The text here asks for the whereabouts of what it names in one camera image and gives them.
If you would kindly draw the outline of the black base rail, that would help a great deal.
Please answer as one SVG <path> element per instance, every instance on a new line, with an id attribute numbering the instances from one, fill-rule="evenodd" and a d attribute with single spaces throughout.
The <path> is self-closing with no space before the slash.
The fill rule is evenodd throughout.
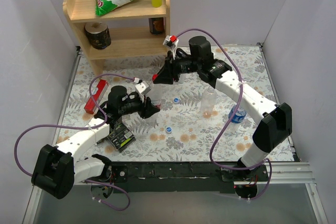
<path id="1" fill-rule="evenodd" d="M 129 193 L 213 191 L 233 194 L 234 183 L 266 182 L 265 165 L 249 170 L 225 170 L 211 162 L 109 162 L 93 180 Z"/>

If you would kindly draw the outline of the clear bottle red label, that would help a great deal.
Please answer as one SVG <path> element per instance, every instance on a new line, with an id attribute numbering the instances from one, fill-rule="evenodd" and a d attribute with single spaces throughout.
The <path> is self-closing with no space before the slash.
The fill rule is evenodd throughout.
<path id="1" fill-rule="evenodd" d="M 151 90 L 147 93 L 147 96 L 151 99 L 151 104 L 160 109 L 163 95 L 162 85 L 151 82 L 150 87 Z"/>

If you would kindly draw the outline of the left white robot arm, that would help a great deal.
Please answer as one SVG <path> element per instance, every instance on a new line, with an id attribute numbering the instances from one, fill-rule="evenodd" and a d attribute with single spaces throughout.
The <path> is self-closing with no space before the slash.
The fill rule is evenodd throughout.
<path id="1" fill-rule="evenodd" d="M 114 86 L 108 99 L 101 106 L 88 128 L 74 134 L 55 146 L 45 145 L 39 152 L 31 182 L 57 199 L 64 198 L 73 185 L 87 179 L 96 182 L 110 181 L 112 162 L 100 154 L 81 161 L 81 156 L 96 143 L 117 129 L 124 115 L 137 113 L 147 119 L 159 112 L 156 102 L 148 93 L 151 86 L 146 82 L 135 85 L 128 93 L 124 86 Z"/>

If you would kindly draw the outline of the wooden shelf unit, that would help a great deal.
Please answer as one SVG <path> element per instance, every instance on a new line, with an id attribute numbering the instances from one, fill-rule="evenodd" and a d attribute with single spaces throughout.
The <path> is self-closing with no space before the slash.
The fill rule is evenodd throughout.
<path id="1" fill-rule="evenodd" d="M 95 7 L 96 0 L 64 0 L 62 5 L 66 20 L 94 74 L 102 74 L 106 59 L 166 54 L 163 40 L 171 30 L 170 0 L 162 0 L 158 8 L 152 6 L 151 0 L 136 0 L 101 17 L 95 15 Z M 112 43 L 102 50 L 93 48 L 85 35 L 85 24 L 88 22 L 141 18 L 164 18 L 164 33 L 153 35 L 148 26 L 110 28 Z"/>

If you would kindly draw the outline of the floral patterned table mat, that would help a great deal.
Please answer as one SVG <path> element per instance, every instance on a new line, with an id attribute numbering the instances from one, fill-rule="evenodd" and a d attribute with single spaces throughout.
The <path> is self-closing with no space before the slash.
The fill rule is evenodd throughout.
<path id="1" fill-rule="evenodd" d="M 240 69 L 243 80 L 267 99 L 276 101 L 260 48 L 229 46 L 224 49 Z M 89 83 L 94 78 L 83 52 L 79 52 L 79 63 L 74 71 L 75 78 L 61 123 L 76 127 L 86 126 L 92 118 L 85 113 L 84 106 L 89 98 Z M 150 81 L 162 67 L 163 60 L 164 56 L 107 60 L 104 72 Z M 209 161 L 209 150 L 235 102 L 217 91 L 212 115 L 205 119 L 201 116 L 200 105 L 201 95 L 207 88 L 208 84 L 195 73 L 181 75 L 181 80 L 173 85 L 163 85 L 159 113 L 145 120 L 137 113 L 123 117 L 124 124 L 136 138 L 135 142 L 119 153 L 104 141 L 86 151 L 80 160 L 100 154 L 112 161 Z M 171 134 L 166 133 L 167 127 L 172 128 Z M 213 158 L 218 162 L 237 161 L 251 147 L 255 128 L 253 119 L 247 115 L 236 132 L 224 132 Z M 289 140 L 278 145 L 268 158 L 273 162 L 294 161 Z"/>

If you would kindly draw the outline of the blue label water bottle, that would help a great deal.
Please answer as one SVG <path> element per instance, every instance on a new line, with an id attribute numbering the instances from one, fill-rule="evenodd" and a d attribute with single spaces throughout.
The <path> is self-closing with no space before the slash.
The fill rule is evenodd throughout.
<path id="1" fill-rule="evenodd" d="M 233 113 L 236 107 L 237 105 L 234 105 L 228 115 L 228 118 L 230 118 L 232 114 L 234 115 L 232 120 L 230 121 L 229 126 L 226 129 L 229 132 L 236 132 L 242 124 L 243 120 L 245 119 L 245 116 L 247 115 L 246 110 L 244 110 L 242 107 L 239 107 L 236 113 Z"/>

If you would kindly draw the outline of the blue white bottle cap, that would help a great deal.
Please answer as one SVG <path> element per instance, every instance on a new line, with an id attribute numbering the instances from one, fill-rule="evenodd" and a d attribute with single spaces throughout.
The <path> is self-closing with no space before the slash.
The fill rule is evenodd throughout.
<path id="1" fill-rule="evenodd" d="M 180 100 L 178 98 L 174 98 L 173 102 L 176 103 L 176 104 L 178 104 L 180 102 Z"/>
<path id="2" fill-rule="evenodd" d="M 166 131 L 167 134 L 171 134 L 172 133 L 172 128 L 171 127 L 167 127 L 165 129 L 165 131 Z"/>

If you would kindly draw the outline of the dark can on shelf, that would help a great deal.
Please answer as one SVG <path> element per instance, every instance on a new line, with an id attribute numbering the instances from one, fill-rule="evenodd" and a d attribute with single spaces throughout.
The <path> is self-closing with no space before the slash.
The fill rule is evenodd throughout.
<path id="1" fill-rule="evenodd" d="M 164 18 L 156 17 L 149 18 L 149 30 L 153 35 L 160 35 L 164 33 Z"/>

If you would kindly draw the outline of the red rectangular box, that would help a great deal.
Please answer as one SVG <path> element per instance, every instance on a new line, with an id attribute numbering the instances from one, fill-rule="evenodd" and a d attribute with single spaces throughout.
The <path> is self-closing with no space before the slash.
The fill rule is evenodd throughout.
<path id="1" fill-rule="evenodd" d="M 106 90 L 108 88 L 108 82 L 107 80 L 101 79 L 96 87 L 91 90 L 91 93 L 93 95 L 93 98 L 89 98 L 87 103 L 84 106 L 84 110 L 88 114 L 95 114 L 98 110 L 97 106 L 95 105 L 94 101 L 96 101 L 97 104 L 100 103 L 101 99 L 103 98 Z"/>

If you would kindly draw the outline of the clear plastic bottle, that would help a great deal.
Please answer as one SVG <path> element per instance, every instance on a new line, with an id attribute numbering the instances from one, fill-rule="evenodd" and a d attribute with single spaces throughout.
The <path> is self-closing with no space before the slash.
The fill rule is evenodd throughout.
<path id="1" fill-rule="evenodd" d="M 205 119 L 211 117 L 214 106 L 216 104 L 217 92 L 215 88 L 209 86 L 204 90 L 201 98 L 200 113 Z"/>

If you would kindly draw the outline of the black green product box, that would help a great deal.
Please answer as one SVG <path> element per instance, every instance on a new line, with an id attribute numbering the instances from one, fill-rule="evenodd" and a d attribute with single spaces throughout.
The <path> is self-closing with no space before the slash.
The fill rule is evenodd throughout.
<path id="1" fill-rule="evenodd" d="M 119 153 L 123 152 L 135 140 L 134 134 L 122 122 L 122 118 L 115 121 L 114 125 L 110 125 L 110 134 L 106 137 L 106 141 Z"/>

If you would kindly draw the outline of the dark round canister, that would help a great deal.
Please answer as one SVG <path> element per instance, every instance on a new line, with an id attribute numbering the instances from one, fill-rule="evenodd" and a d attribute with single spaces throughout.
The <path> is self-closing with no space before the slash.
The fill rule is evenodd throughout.
<path id="1" fill-rule="evenodd" d="M 106 23 L 88 22 L 85 24 L 85 34 L 91 46 L 103 50 L 111 45 L 109 28 Z"/>

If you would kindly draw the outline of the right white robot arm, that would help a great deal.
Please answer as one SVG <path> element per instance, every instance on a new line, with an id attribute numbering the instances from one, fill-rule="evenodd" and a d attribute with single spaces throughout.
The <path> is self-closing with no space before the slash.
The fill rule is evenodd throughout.
<path id="1" fill-rule="evenodd" d="M 239 80 L 232 66 L 216 59 L 204 36 L 189 40 L 190 54 L 177 46 L 175 36 L 166 36 L 163 45 L 169 51 L 160 71 L 153 76 L 155 84 L 173 84 L 180 74 L 196 72 L 201 80 L 227 95 L 244 109 L 257 124 L 253 143 L 237 162 L 237 173 L 242 180 L 251 180 L 268 154 L 292 133 L 292 109 L 268 100 L 248 84 Z"/>

